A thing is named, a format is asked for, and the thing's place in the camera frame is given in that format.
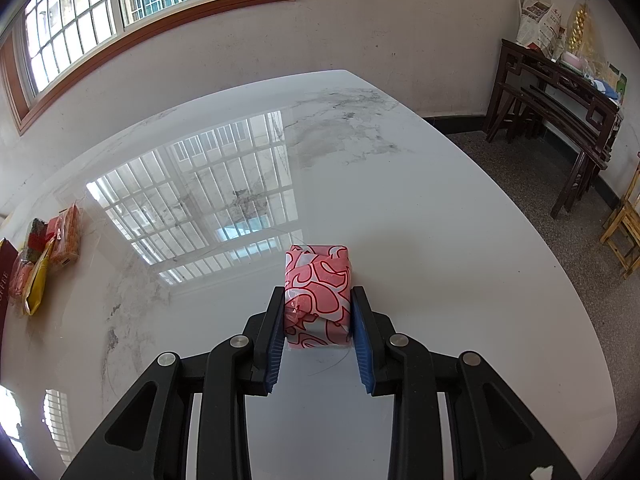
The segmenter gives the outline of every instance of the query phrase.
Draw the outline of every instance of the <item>snack package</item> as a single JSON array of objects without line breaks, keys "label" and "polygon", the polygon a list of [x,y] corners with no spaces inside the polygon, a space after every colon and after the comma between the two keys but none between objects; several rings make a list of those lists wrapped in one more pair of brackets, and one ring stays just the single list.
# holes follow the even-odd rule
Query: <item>snack package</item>
[{"label": "snack package", "polygon": [[348,346],[351,264],[344,246],[291,246],[286,254],[284,332],[292,348]]},{"label": "snack package", "polygon": [[53,244],[55,239],[52,238],[47,242],[47,245],[40,255],[40,258],[36,262],[27,284],[22,292],[22,304],[24,310],[29,316],[33,316],[36,310],[39,308],[44,295],[44,286],[47,281],[47,270],[49,268],[49,259],[51,251],[53,250]]},{"label": "snack package", "polygon": [[21,298],[24,286],[27,284],[29,275],[35,264],[24,262],[22,260],[22,252],[18,254],[14,261],[14,268],[11,271],[11,280],[9,280],[9,296],[12,298]]},{"label": "snack package", "polygon": [[47,233],[47,225],[39,218],[34,218],[31,222],[27,236],[24,240],[24,249],[22,250],[22,260],[27,263],[34,264],[44,250],[44,237]]},{"label": "snack package", "polygon": [[50,260],[52,270],[72,264],[80,257],[80,222],[81,209],[76,204],[60,213]]},{"label": "snack package", "polygon": [[560,35],[560,10],[540,0],[520,0],[520,27],[516,43],[553,56]]},{"label": "snack package", "polygon": [[58,215],[55,218],[49,220],[49,223],[47,224],[47,234],[44,238],[45,243],[58,234],[58,229],[60,229],[60,222],[62,222],[62,215]]}]

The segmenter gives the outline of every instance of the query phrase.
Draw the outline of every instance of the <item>black baseboard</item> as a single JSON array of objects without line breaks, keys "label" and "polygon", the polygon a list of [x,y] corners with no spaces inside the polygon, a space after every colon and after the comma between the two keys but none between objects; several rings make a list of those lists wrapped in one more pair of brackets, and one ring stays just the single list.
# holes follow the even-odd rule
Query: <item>black baseboard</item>
[{"label": "black baseboard", "polygon": [[[424,117],[423,119],[444,135],[478,132],[482,130],[482,124],[484,123],[484,115]],[[571,146],[548,128],[546,128],[544,139],[570,163],[573,164],[575,162],[575,157],[578,154]],[[615,209],[620,204],[620,198],[600,175],[594,179],[593,189],[596,190],[610,208]]]},{"label": "black baseboard", "polygon": [[423,119],[444,135],[477,132],[482,130],[484,123],[484,115],[452,115],[423,117]]}]

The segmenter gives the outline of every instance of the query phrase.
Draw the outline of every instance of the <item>gift box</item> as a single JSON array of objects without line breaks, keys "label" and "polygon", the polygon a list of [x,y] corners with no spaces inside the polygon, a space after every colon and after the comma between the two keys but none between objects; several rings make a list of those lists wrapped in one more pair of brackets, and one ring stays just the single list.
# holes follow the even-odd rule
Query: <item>gift box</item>
[{"label": "gift box", "polygon": [[344,246],[286,253],[284,332],[294,348],[350,344],[351,264]]},{"label": "gift box", "polygon": [[14,246],[5,238],[0,240],[0,348],[2,348],[4,317],[9,303],[9,279],[17,257],[18,251],[15,250]]}]

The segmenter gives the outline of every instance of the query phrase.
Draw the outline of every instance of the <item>white marble table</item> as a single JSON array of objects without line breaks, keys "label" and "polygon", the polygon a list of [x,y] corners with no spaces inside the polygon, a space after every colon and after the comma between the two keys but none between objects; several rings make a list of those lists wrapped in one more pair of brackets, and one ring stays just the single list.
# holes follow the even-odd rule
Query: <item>white marble table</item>
[{"label": "white marble table", "polygon": [[[613,437],[602,350],[542,238],[446,137],[351,73],[142,121],[58,172],[0,237],[19,244],[34,216],[83,197],[81,259],[50,277],[36,316],[10,307],[4,329],[0,382],[42,480],[160,352],[209,351],[263,311],[292,240],[347,245],[354,284],[397,330],[480,352],[583,477]],[[353,351],[284,352],[273,394],[247,410],[256,480],[386,478],[392,399],[366,395]]]}]

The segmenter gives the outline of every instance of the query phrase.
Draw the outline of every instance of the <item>wooden chair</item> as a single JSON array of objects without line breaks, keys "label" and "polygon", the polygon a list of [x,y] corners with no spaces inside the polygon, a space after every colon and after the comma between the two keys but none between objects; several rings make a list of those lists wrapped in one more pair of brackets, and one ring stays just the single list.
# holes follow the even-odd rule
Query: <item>wooden chair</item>
[{"label": "wooden chair", "polygon": [[[640,267],[640,215],[637,211],[638,205],[640,205],[640,191],[634,193],[638,178],[640,178],[640,162],[638,163],[634,177],[631,179],[625,195],[620,201],[620,206],[611,213],[605,222],[606,231],[604,231],[602,238],[600,238],[600,243],[603,244],[606,242],[622,263],[622,266],[625,268],[625,272],[623,273],[625,279]],[[611,239],[611,236],[617,229],[619,229],[631,243],[631,249],[625,254],[622,254],[618,246]]]}]

